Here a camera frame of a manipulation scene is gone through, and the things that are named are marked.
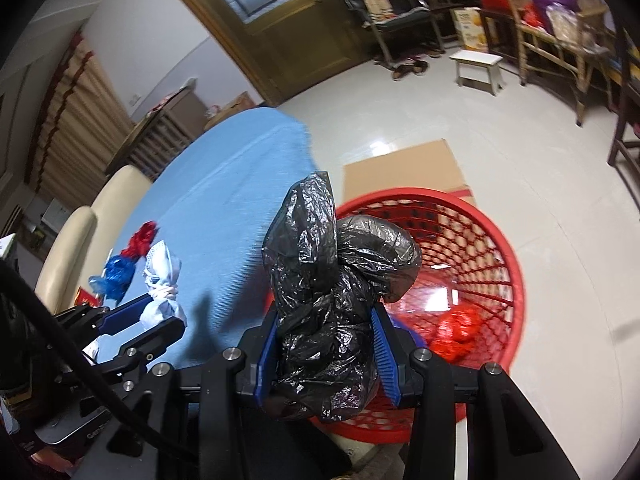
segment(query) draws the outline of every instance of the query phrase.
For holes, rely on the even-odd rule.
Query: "white plastic bag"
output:
[[[181,267],[181,261],[168,249],[164,240],[149,249],[146,255],[145,284],[153,301],[140,315],[140,323],[145,330],[174,316],[187,326],[187,317],[176,301]]]

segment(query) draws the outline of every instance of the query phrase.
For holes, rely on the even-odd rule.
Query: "cardboard box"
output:
[[[472,205],[473,194],[444,139],[375,156],[344,167],[344,201],[391,187],[427,187]]]
[[[488,52],[486,35],[477,7],[451,9],[462,48],[476,52]]]

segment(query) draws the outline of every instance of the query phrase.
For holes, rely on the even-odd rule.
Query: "small bench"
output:
[[[502,56],[473,50],[459,50],[450,58],[456,62],[458,86],[462,86],[465,81],[484,83],[494,96],[499,89],[505,87],[499,64]]]

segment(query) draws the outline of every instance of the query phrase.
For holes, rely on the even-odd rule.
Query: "red laundry basket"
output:
[[[473,303],[482,312],[482,327],[474,349],[457,364],[479,368],[495,361],[509,370],[524,322],[524,286],[520,267],[507,240],[484,214],[450,194],[418,187],[396,188],[371,193],[340,206],[343,218],[367,214],[384,218],[406,229],[422,248],[425,279],[418,276],[401,301],[416,304],[426,291],[432,266],[444,267],[438,275],[455,283],[460,300]],[[270,294],[268,304],[273,300]],[[442,313],[421,312],[422,328],[435,329]],[[465,417],[464,404],[456,407],[458,421]],[[358,416],[343,422],[324,424],[332,433],[373,444],[408,442],[414,410],[396,410],[378,395]]]

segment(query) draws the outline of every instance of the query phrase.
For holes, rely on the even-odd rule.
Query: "purple cushion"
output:
[[[546,15],[546,8],[551,4],[560,4],[565,6],[567,9],[572,10],[573,12],[580,12],[580,7],[578,6],[578,0],[531,0],[533,4],[536,6],[540,17],[542,18],[542,22],[545,24],[545,29],[549,34],[554,33],[554,28],[549,21],[549,17]]]

